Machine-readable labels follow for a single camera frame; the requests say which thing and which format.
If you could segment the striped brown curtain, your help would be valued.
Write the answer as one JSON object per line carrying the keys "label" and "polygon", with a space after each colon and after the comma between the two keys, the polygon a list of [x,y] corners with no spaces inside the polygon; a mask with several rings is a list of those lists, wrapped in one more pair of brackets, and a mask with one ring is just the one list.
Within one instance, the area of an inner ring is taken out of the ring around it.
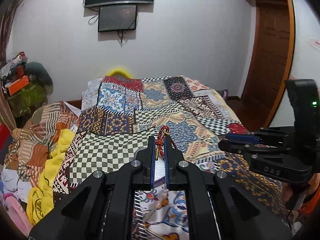
{"label": "striped brown curtain", "polygon": [[[7,62],[7,45],[17,8],[22,2],[23,0],[1,0],[1,67]],[[16,121],[2,89],[1,122],[7,126],[9,131],[13,131],[16,128]]]}

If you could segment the white frosted sliding door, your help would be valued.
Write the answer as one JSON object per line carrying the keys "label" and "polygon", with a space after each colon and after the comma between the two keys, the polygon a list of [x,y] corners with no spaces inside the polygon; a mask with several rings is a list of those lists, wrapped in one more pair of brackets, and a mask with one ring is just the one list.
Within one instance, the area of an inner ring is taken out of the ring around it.
{"label": "white frosted sliding door", "polygon": [[319,18],[307,0],[293,0],[295,48],[290,79],[313,79],[319,85]]}

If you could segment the orange box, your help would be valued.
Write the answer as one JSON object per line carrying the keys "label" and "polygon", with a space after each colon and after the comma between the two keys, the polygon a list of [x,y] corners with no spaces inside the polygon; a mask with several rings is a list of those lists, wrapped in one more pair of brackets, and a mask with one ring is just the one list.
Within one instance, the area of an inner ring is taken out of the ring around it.
{"label": "orange box", "polygon": [[19,90],[24,88],[29,84],[29,79],[27,76],[23,76],[22,78],[16,80],[13,83],[6,84],[6,88],[9,91],[10,96],[14,95],[17,93]]}

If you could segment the pink plush toy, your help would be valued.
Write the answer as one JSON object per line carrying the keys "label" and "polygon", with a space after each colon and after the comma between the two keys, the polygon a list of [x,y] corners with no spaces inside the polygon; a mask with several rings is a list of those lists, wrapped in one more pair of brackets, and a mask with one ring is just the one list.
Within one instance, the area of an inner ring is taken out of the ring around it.
{"label": "pink plush toy", "polygon": [[3,195],[3,199],[5,209],[7,210],[9,217],[21,233],[28,237],[31,229],[33,228],[33,224],[29,221],[23,207],[12,193],[5,193]]}

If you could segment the dark green plush cushion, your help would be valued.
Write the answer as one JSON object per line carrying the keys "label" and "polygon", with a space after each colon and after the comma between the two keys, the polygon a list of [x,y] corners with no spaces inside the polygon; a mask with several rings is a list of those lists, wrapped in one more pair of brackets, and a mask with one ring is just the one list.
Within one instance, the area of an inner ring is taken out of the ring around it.
{"label": "dark green plush cushion", "polygon": [[27,75],[35,76],[44,85],[51,86],[53,84],[52,78],[50,77],[44,66],[38,62],[26,63],[24,71]]}

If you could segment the brown wooden door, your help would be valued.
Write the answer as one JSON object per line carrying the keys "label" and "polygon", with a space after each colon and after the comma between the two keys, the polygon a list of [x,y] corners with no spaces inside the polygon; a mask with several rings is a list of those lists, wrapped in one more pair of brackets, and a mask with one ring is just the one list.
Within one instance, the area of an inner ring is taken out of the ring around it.
{"label": "brown wooden door", "polygon": [[241,96],[250,131],[271,124],[285,92],[295,48],[292,0],[255,0],[253,53]]}

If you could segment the yellow cloth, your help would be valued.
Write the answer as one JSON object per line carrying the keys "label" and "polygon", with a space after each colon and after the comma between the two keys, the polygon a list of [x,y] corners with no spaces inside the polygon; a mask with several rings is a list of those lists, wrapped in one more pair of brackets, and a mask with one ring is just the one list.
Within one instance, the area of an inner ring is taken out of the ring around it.
{"label": "yellow cloth", "polygon": [[36,225],[54,208],[53,182],[74,136],[75,133],[69,129],[60,132],[57,145],[39,175],[38,185],[29,191],[26,214],[32,225]]}

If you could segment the striped orange brown blanket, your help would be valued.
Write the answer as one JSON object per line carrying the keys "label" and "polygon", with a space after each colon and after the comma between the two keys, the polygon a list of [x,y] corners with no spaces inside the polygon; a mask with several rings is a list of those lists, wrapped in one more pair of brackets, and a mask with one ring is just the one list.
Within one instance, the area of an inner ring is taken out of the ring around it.
{"label": "striped orange brown blanket", "polygon": [[60,101],[38,108],[23,128],[14,129],[4,164],[23,181],[37,180],[63,129],[76,124],[78,117]]}

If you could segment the red box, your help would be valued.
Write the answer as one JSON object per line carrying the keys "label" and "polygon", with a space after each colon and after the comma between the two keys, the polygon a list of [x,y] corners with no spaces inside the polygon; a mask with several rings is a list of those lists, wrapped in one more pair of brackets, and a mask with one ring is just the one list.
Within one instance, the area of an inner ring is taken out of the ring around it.
{"label": "red box", "polygon": [[5,124],[0,125],[0,150],[3,149],[5,143],[10,136],[10,131]]}

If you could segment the small black wall monitor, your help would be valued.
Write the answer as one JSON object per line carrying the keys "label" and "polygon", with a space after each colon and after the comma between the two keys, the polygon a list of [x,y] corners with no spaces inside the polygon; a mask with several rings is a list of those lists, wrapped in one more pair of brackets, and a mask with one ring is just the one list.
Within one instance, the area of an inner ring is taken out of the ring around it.
{"label": "small black wall monitor", "polygon": [[98,31],[135,30],[137,25],[137,5],[108,5],[99,8]]}

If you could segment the yellow pillow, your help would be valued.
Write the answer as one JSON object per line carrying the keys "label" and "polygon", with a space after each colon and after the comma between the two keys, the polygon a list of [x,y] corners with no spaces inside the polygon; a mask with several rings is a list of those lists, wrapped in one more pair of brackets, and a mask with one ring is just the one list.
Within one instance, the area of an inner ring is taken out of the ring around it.
{"label": "yellow pillow", "polygon": [[125,77],[127,79],[133,79],[132,74],[124,67],[122,66],[117,66],[111,68],[105,76],[121,76]]}

